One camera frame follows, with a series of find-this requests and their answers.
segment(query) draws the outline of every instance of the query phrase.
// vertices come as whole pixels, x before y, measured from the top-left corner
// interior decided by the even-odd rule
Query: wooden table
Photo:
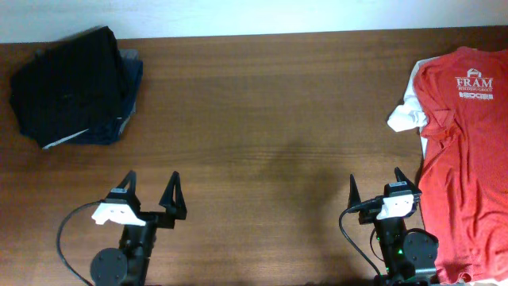
[[[416,176],[416,131],[395,133],[386,119],[417,60],[461,45],[507,44],[502,27],[120,41],[144,61],[123,139],[48,151],[18,133],[8,104],[10,74],[46,45],[0,45],[0,284],[79,285],[56,255],[58,225],[75,207],[104,198],[130,169],[146,211],[161,210],[178,170],[189,211],[174,230],[158,231],[147,284],[373,277],[337,226],[349,174],[363,199],[381,194],[396,166]],[[110,222],[96,226],[91,213],[63,232],[67,259],[87,277],[94,255],[116,247],[121,234]],[[375,259],[373,226],[359,226],[355,215],[344,223]],[[419,214],[408,225],[421,226]]]

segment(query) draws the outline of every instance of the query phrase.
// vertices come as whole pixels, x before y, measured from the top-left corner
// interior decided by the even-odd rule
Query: red fabric
[[[440,282],[508,278],[507,76],[508,50],[463,47],[414,78],[429,118],[421,211],[440,241]]]

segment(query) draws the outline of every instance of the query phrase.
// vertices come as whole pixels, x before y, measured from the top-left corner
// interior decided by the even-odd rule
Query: wire
[[[78,208],[74,209],[73,211],[71,211],[60,223],[60,227],[58,228],[58,233],[56,233],[56,252],[58,253],[58,256],[60,257],[60,259],[62,260],[62,263],[65,265],[65,267],[67,267],[67,269],[69,269],[69,271],[72,274],[74,274],[76,277],[78,277],[78,279],[80,279],[84,284],[89,285],[89,286],[93,286],[93,284],[89,280],[85,279],[85,277],[79,275],[79,273],[77,273],[71,267],[71,265],[69,265],[69,263],[67,262],[67,259],[65,259],[65,256],[62,253],[62,249],[60,248],[60,237],[62,236],[62,230],[64,230],[65,224],[69,221],[69,219],[72,218],[73,215],[79,213],[80,211],[82,211],[84,209],[87,209],[88,207],[93,207],[93,206],[99,205],[102,202],[103,202],[103,200],[99,200],[99,201],[92,202],[92,203],[85,203],[81,207],[78,207]]]
[[[374,254],[374,256],[375,256],[377,259],[379,259],[379,260],[381,260],[382,262],[384,262],[384,260],[383,260],[381,257],[379,257],[377,254],[375,254],[375,251],[374,251],[374,246],[372,246],[372,239],[374,238],[374,234],[375,234],[375,229],[374,229],[374,230],[372,230],[372,232],[371,232],[371,239],[370,239],[370,241],[371,241],[371,250],[372,250],[372,253]]]
[[[379,269],[375,266],[375,264],[367,257],[367,255],[365,255],[365,253],[360,249],[358,248],[358,246],[356,246],[355,242],[353,242],[351,240],[351,238],[349,238],[348,234],[346,233],[346,231],[344,230],[344,227],[342,226],[342,218],[344,217],[345,214],[347,214],[348,212],[350,211],[355,211],[356,209],[359,209],[360,207],[362,207],[363,205],[365,205],[367,202],[364,202],[364,203],[361,203],[360,205],[358,206],[355,206],[355,207],[350,207],[349,209],[346,209],[345,211],[342,212],[341,216],[339,217],[339,227],[341,228],[341,232],[342,234],[344,235],[344,237],[346,238],[346,240],[351,243],[352,247],[354,247],[356,249],[356,251],[358,251],[358,253],[365,258],[365,260],[368,262],[368,264],[370,264],[372,266],[372,268],[375,270],[375,272],[381,276],[381,272],[379,271]]]

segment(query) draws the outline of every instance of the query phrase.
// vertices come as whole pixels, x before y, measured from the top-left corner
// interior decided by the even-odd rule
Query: house logo
[[[481,71],[470,68],[467,77],[456,77],[457,89],[462,99],[492,100],[494,78],[482,77]]]

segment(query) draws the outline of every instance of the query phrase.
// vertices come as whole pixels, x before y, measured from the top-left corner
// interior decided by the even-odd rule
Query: white plastic part
[[[92,218],[99,225],[103,225],[107,220],[121,225],[144,226],[146,224],[145,221],[137,218],[129,205],[119,203],[101,203]]]
[[[410,213],[413,208],[413,203],[413,195],[398,195],[393,198],[383,198],[383,206],[375,218],[381,220],[385,218],[404,217]]]

